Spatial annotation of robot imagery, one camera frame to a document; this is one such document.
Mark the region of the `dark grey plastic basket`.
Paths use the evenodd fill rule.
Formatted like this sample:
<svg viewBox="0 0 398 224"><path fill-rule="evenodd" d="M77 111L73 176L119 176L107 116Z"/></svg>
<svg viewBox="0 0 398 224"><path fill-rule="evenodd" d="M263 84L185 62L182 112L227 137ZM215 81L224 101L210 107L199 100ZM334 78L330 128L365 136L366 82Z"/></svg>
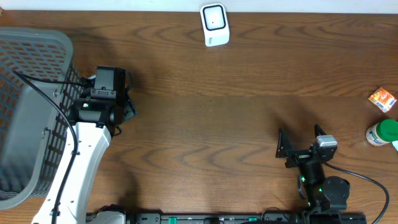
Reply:
<svg viewBox="0 0 398 224"><path fill-rule="evenodd" d="M59 112L15 75L31 83L63 112L80 96L73 46L63 33L1 28L1 209L48 194L63 154L68 126Z"/></svg>

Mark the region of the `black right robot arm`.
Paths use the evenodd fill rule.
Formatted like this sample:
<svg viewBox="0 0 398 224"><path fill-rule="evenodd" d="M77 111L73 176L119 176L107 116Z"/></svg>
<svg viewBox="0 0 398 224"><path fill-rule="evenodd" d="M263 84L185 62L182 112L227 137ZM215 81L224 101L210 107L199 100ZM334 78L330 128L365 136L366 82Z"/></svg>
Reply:
<svg viewBox="0 0 398 224"><path fill-rule="evenodd" d="M308 208L289 218L291 223L341 223L341 212L347 209L350 184L337 176L325 175L323 165L331 160L338 143L315 125L315 142L305 150L293 149L287 133L280 128L276 158L285 159L286 168L298 168L298 191Z"/></svg>

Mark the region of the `light green tissue pack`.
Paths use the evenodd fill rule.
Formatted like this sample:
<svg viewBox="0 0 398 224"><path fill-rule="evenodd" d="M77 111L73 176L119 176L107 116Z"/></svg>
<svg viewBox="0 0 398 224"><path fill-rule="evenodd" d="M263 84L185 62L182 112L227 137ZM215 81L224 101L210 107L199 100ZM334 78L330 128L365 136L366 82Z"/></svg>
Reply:
<svg viewBox="0 0 398 224"><path fill-rule="evenodd" d="M391 144L396 149L396 151L398 151L398 141L392 141Z"/></svg>

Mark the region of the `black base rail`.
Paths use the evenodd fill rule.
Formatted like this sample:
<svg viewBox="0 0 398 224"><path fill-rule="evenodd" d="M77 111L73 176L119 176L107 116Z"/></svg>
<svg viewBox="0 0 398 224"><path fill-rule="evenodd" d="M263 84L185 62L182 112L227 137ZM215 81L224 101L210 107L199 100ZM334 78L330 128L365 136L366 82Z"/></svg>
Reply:
<svg viewBox="0 0 398 224"><path fill-rule="evenodd" d="M87 215L85 222L130 224L304 223L297 216L281 213L267 213L265 215L161 215L159 213L123 214L115 211Z"/></svg>

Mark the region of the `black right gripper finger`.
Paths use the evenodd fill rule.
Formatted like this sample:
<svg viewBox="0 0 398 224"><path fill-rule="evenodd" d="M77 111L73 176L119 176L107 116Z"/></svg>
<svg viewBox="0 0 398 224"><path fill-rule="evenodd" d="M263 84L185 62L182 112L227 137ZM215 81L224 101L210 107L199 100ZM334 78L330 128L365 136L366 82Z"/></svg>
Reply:
<svg viewBox="0 0 398 224"><path fill-rule="evenodd" d="M314 125L314 133L316 137L326 135L326 132L324 132L319 124Z"/></svg>
<svg viewBox="0 0 398 224"><path fill-rule="evenodd" d="M276 158L287 158L293 151L293 147L289 141L289 137L286 132L280 128L277 149L275 153Z"/></svg>

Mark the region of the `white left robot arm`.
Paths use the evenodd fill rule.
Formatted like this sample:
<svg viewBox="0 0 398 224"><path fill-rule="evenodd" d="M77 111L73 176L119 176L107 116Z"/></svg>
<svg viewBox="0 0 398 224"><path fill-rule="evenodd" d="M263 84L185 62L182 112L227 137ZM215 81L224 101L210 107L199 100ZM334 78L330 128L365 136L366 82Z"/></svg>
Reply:
<svg viewBox="0 0 398 224"><path fill-rule="evenodd" d="M99 66L67 114L67 140L50 191L33 223L86 223L101 158L120 125L136 115L131 73Z"/></svg>

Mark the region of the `small orange snack box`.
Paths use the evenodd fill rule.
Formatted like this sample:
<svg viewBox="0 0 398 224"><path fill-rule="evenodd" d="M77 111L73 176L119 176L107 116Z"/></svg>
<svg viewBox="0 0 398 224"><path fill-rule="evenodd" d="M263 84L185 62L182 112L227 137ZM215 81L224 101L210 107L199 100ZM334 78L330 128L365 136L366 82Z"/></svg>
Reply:
<svg viewBox="0 0 398 224"><path fill-rule="evenodd" d="M383 113L387 113L392 109L397 99L383 88L378 88L368 100L376 105Z"/></svg>

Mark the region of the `green lid jar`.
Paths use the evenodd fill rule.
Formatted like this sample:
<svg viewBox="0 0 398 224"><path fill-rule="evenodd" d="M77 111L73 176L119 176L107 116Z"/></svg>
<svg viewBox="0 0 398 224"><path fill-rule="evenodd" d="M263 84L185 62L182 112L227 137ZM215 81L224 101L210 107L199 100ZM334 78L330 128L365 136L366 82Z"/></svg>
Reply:
<svg viewBox="0 0 398 224"><path fill-rule="evenodd" d="M385 119L366 131L366 139L373 146L383 146L397 140L397 121Z"/></svg>

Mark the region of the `white barcode scanner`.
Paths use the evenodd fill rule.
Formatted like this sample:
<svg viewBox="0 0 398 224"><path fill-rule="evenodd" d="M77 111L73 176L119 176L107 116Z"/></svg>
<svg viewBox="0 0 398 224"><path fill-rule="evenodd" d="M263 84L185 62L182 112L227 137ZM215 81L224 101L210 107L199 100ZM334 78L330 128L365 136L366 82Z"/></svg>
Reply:
<svg viewBox="0 0 398 224"><path fill-rule="evenodd" d="M207 47L224 45L229 42L229 23L223 4L213 3L202 6L200 16Z"/></svg>

